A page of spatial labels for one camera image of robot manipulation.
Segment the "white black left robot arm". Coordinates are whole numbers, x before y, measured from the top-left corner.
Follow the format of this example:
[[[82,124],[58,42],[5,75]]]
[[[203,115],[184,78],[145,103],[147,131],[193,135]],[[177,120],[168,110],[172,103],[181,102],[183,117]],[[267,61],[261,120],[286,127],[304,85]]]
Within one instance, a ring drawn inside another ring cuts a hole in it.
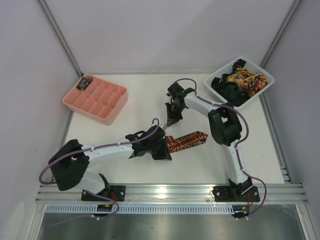
[[[171,161],[167,136],[161,127],[152,126],[121,138],[117,143],[104,145],[80,144],[77,139],[68,141],[48,162],[60,191],[80,188],[106,197],[111,191],[102,173],[89,168],[108,161],[132,159],[150,154],[153,160]]]

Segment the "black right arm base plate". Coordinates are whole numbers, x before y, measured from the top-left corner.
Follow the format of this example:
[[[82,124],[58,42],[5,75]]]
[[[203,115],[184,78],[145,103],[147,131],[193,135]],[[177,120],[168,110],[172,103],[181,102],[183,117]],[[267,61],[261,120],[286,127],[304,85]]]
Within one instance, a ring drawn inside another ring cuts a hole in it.
[[[212,189],[212,194],[216,202],[245,203],[249,201],[258,203],[261,200],[258,188],[256,186],[252,186],[244,192],[240,192],[235,187],[231,187],[230,185],[215,186]]]

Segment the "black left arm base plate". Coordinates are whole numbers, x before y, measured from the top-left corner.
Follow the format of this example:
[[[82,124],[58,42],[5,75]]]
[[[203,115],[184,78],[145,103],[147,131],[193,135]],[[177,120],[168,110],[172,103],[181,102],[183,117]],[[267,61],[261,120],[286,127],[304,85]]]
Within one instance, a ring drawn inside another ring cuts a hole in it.
[[[108,189],[104,189],[96,195],[98,195],[99,197],[89,194],[87,191],[83,190],[81,194],[81,200],[84,202],[99,202],[105,201],[104,198],[109,198],[116,202],[123,202],[126,195],[126,186],[110,185]]]

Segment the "red multicolour patterned tie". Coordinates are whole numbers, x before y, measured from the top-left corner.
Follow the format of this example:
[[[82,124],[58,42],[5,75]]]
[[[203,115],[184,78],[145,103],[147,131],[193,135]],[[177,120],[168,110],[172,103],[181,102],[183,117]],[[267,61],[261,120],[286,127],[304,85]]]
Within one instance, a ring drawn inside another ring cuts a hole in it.
[[[167,148],[169,153],[176,153],[182,150],[193,148],[202,144],[205,144],[208,138],[208,134],[195,131],[190,134],[174,138],[173,136],[167,136]]]

